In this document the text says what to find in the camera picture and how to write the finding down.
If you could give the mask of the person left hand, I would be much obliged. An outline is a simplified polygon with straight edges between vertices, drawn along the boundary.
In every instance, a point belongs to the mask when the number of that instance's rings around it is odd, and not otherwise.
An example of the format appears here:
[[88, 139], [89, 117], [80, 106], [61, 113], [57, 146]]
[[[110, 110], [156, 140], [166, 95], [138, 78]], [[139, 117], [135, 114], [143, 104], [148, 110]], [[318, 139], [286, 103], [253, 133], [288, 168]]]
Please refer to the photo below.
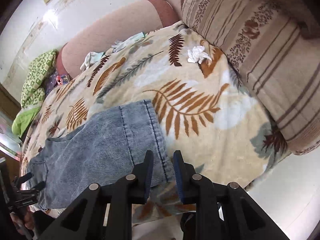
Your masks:
[[27, 207], [27, 211], [26, 214], [24, 216], [23, 219], [20, 219], [16, 213], [12, 212], [10, 214], [11, 220], [14, 223], [14, 226], [16, 227], [17, 231], [23, 235], [23, 231], [20, 228], [21, 224], [24, 224], [24, 226], [28, 229], [28, 230], [33, 230], [34, 229], [34, 220], [33, 220], [33, 213], [30, 211], [29, 207]]

